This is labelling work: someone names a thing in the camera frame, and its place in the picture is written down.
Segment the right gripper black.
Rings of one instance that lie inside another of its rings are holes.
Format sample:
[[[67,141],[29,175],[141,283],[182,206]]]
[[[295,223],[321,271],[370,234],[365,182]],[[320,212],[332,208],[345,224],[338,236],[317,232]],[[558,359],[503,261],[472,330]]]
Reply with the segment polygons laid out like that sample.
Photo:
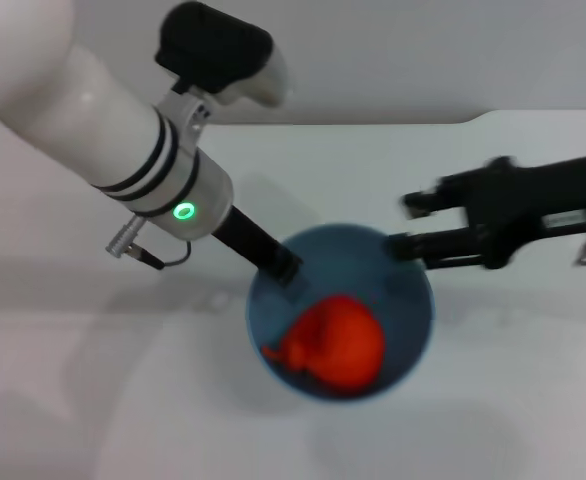
[[[586,157],[538,167],[498,157],[442,178],[440,189],[404,195],[402,206],[410,218],[461,207],[471,230],[389,235],[386,252],[394,260],[502,268],[528,243],[586,233]],[[575,263],[586,266],[586,241]]]

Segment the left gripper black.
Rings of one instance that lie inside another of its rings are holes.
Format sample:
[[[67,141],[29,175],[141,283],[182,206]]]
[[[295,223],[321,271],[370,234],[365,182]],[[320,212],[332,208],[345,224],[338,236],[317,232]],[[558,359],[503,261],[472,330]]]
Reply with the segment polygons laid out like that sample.
[[[295,278],[302,259],[280,244],[237,207],[232,207],[213,236],[252,263],[280,286]]]

